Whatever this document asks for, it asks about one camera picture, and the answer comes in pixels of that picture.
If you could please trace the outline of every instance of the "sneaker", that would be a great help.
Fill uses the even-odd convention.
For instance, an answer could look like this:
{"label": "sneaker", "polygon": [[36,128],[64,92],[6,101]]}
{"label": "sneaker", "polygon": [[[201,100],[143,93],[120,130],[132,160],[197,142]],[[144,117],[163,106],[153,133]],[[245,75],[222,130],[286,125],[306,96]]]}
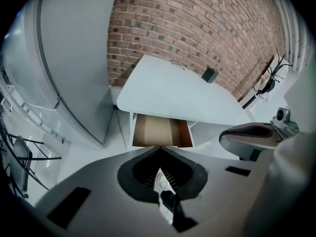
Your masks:
{"label": "sneaker", "polygon": [[157,182],[159,186],[159,194],[161,194],[163,191],[170,190],[170,184],[164,174],[159,174],[157,177]]}

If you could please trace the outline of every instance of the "tabletop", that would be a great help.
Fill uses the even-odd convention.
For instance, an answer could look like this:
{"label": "tabletop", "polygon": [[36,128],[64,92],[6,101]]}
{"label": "tabletop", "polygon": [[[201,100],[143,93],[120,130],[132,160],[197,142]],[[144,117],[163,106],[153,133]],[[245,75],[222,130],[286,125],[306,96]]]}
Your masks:
{"label": "tabletop", "polygon": [[250,122],[233,95],[169,61],[144,55],[123,87],[122,111],[215,124]]}

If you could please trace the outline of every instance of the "chair backrest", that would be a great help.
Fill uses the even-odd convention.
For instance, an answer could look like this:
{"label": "chair backrest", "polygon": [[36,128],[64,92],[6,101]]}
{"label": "chair backrest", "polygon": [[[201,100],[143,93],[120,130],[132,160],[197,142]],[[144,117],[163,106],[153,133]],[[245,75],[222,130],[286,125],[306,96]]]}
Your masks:
{"label": "chair backrest", "polygon": [[[24,157],[29,159],[32,159],[33,157],[31,150],[26,145],[24,139],[21,136],[18,136],[16,138],[13,146],[13,152],[17,157]],[[23,164],[24,167],[26,167],[27,170],[30,169],[32,162],[31,160],[21,160],[20,162]],[[13,156],[11,156],[10,158],[10,171],[18,188],[21,191],[26,192],[28,187],[29,173],[20,166],[20,164]]]}

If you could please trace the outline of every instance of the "open drawer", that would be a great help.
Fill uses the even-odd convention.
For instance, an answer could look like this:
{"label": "open drawer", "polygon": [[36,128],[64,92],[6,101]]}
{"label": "open drawer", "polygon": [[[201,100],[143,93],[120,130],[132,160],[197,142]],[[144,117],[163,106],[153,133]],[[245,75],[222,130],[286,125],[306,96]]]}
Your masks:
{"label": "open drawer", "polygon": [[132,147],[194,147],[186,120],[137,114],[134,124],[130,141]]}

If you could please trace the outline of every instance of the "brick wall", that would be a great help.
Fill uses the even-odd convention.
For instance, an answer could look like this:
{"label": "brick wall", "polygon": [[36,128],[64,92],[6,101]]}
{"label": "brick wall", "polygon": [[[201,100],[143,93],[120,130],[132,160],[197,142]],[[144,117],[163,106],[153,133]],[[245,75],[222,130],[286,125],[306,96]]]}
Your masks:
{"label": "brick wall", "polygon": [[124,86],[144,54],[181,61],[237,99],[279,49],[283,32],[273,0],[115,0],[108,41],[110,84]]}

